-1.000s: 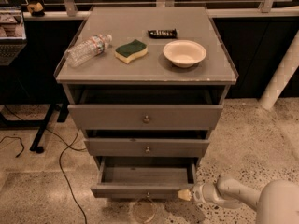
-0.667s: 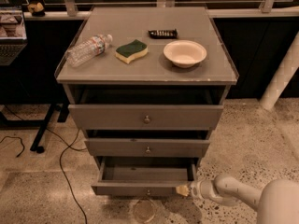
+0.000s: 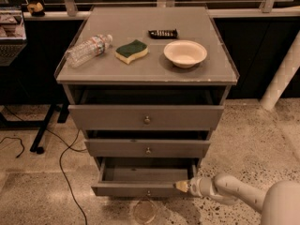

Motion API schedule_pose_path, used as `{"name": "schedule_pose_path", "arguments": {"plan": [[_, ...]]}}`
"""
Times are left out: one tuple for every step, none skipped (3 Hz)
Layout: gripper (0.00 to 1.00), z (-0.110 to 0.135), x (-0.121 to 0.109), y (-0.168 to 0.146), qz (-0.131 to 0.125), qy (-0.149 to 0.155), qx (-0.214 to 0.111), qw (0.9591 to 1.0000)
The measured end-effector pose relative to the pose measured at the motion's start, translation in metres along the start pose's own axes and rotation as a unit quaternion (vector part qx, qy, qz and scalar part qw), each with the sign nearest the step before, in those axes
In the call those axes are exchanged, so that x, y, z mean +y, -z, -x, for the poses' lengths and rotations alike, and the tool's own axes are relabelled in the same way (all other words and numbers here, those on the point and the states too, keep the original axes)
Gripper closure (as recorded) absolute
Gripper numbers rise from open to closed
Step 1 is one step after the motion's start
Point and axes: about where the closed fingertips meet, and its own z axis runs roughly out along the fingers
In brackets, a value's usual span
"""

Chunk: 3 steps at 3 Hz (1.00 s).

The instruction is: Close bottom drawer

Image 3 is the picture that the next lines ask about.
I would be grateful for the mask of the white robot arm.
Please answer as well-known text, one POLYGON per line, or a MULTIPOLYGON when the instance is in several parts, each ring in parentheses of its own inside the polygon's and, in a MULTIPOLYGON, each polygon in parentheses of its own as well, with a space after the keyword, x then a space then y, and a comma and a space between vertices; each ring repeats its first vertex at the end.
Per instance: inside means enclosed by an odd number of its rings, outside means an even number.
POLYGON ((240 200, 261 215, 261 225, 300 225, 300 184, 294 181, 276 182, 264 192, 221 172, 213 178, 177 181, 174 187, 228 205, 240 200))

